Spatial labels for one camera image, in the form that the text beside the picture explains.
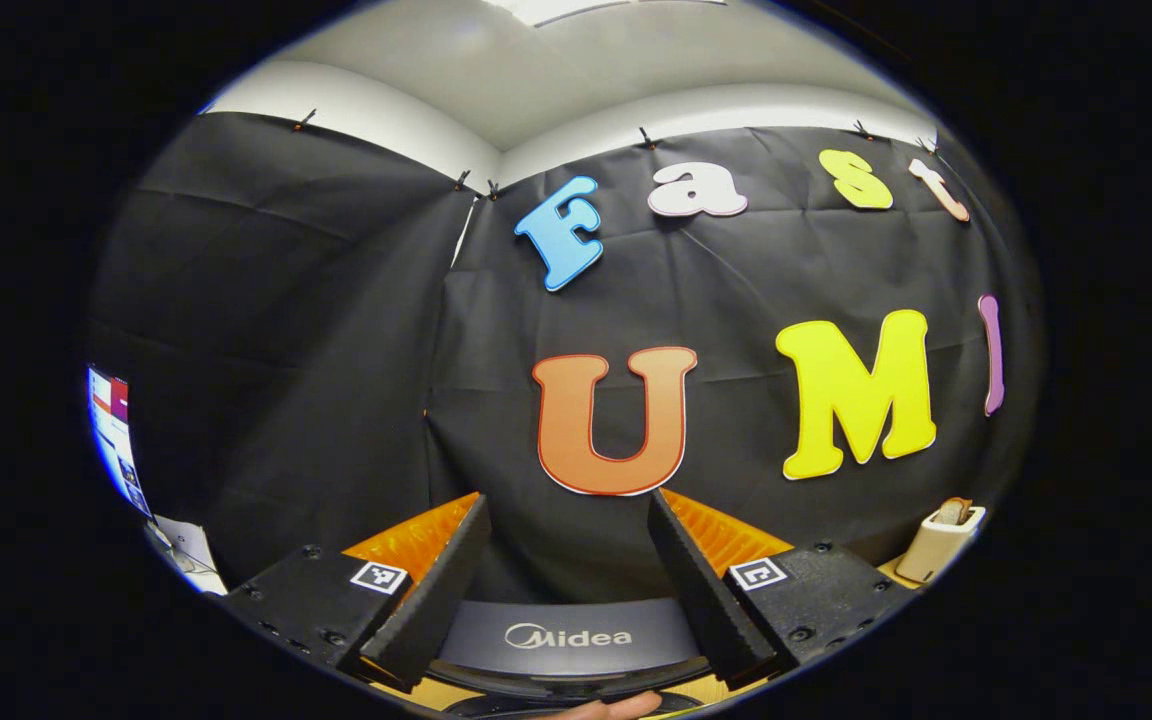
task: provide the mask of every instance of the monitor screen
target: monitor screen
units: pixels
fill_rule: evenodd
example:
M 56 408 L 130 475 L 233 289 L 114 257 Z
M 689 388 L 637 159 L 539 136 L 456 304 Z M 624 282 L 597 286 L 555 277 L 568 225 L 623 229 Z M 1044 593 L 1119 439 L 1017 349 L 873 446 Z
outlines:
M 141 476 L 132 460 L 132 438 L 127 426 L 127 382 L 88 366 L 88 406 L 91 407 L 92 433 L 114 487 L 128 502 L 153 520 Z

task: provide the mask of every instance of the letter u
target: letter u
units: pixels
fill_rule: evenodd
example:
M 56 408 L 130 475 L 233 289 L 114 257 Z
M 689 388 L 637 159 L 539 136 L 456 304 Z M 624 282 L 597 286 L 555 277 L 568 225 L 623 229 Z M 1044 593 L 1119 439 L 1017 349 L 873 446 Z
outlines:
M 630 356 L 643 378 L 646 427 L 631 457 L 594 450 L 594 385 L 607 374 L 598 355 L 562 355 L 536 363 L 540 384 L 540 429 L 536 448 L 545 473 L 582 495 L 639 495 L 662 486 L 682 464 L 687 437 L 682 378 L 696 366 L 687 347 L 652 347 Z

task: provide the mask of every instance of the yellow letter m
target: yellow letter m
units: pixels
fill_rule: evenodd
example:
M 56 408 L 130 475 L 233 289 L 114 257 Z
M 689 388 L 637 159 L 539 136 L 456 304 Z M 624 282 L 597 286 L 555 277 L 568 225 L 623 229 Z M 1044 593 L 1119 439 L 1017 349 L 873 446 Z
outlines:
M 838 326 L 826 320 L 790 325 L 776 334 L 776 349 L 799 376 L 799 448 L 785 462 L 791 480 L 828 475 L 842 465 L 833 446 L 833 416 L 861 464 L 878 446 L 890 411 L 884 457 L 925 450 L 937 440 L 927 382 L 927 318 L 896 310 L 882 320 L 874 372 L 870 373 Z

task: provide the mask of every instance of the hand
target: hand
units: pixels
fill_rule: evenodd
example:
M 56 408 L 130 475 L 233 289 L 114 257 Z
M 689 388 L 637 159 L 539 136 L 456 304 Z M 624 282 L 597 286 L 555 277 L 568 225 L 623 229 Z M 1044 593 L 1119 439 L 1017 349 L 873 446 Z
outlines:
M 660 696 L 647 691 L 636 694 L 628 700 L 613 702 L 612 705 L 597 700 L 585 703 L 556 715 L 545 715 L 545 720 L 637 720 L 657 707 L 660 707 Z

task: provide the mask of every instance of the blue letter f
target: blue letter f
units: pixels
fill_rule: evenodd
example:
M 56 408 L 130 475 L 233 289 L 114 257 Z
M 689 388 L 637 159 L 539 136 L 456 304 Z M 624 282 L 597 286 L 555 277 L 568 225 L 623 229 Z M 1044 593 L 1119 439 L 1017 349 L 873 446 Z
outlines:
M 575 232 L 576 228 L 592 232 L 598 227 L 598 210 L 579 197 L 571 200 L 573 196 L 588 195 L 594 190 L 598 190 L 594 179 L 570 179 L 513 228 L 513 234 L 525 233 L 531 238 L 536 251 L 540 252 L 540 259 L 550 268 L 545 274 L 545 290 L 555 291 L 570 283 L 573 278 L 602 255 L 602 242 L 582 241 L 576 237 Z M 567 202 L 567 214 L 560 215 L 558 209 L 563 202 Z

